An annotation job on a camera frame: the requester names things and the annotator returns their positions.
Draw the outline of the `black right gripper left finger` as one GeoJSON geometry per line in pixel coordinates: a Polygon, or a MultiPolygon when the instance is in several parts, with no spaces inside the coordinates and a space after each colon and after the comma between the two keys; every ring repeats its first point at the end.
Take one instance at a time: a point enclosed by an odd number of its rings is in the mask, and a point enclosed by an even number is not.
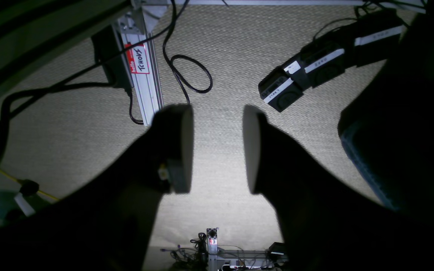
{"type": "Polygon", "coordinates": [[[140,271],[164,194],[191,190],[194,125],[166,106],[93,181],[0,228],[0,271],[140,271]]]}

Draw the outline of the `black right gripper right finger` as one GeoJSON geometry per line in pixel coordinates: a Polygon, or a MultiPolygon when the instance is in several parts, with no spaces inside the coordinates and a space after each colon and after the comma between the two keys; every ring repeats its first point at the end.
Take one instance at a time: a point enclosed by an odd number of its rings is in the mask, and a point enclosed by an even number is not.
{"type": "Polygon", "coordinates": [[[434,271],[434,225],[400,215],[343,184],[296,140],[243,109],[252,194],[275,209],[293,271],[434,271]]]}

